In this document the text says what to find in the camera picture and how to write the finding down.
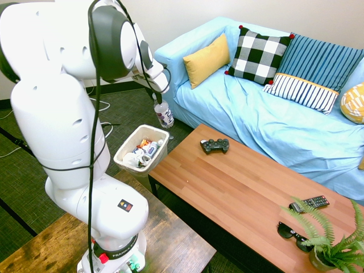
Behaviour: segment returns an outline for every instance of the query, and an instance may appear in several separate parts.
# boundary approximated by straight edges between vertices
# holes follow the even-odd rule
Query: plastic bottle
[[[170,128],[173,126],[175,120],[173,119],[172,112],[169,109],[168,102],[162,100],[161,104],[158,104],[155,93],[152,94],[154,99],[154,112],[156,113],[158,120],[163,128]]]

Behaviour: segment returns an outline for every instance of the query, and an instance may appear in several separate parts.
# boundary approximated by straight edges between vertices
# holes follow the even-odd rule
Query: couch cushion
[[[345,92],[341,98],[340,108],[348,119],[364,124],[364,82]]]
[[[230,62],[226,35],[222,34],[211,45],[183,58],[191,88],[194,89],[212,73]]]
[[[278,73],[292,75],[340,92],[364,56],[364,50],[294,34]]]
[[[267,84],[279,67],[289,37],[263,36],[240,26],[240,36],[228,74]]]
[[[325,115],[330,114],[339,95],[332,89],[282,73],[277,73],[273,84],[267,84],[263,91],[321,111]]]

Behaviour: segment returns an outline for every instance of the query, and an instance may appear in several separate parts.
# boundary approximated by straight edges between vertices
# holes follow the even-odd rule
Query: bottle label
[[[159,122],[162,126],[168,126],[173,122],[173,116],[172,113],[170,111],[170,109],[168,108],[167,111],[163,112],[163,113],[157,113],[157,117],[159,119]]]

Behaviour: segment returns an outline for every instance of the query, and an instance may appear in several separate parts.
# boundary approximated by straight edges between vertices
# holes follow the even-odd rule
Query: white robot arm
[[[148,203],[105,174],[110,153],[80,81],[132,77],[155,92],[168,90],[162,65],[120,4],[56,0],[0,5],[0,69],[17,82],[11,94],[17,123],[48,175],[47,194],[86,223],[91,177],[91,256],[94,272],[104,273],[144,268]],[[87,251],[77,270],[91,272],[89,264]]]

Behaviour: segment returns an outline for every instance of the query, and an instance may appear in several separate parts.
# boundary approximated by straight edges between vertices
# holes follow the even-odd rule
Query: red button
[[[100,257],[98,257],[98,258],[100,259],[100,261],[101,261],[101,263],[102,263],[102,264],[106,263],[106,262],[109,260],[109,257],[108,257],[108,256],[106,256],[106,254],[105,254],[105,253],[102,253],[102,254],[100,255]]]

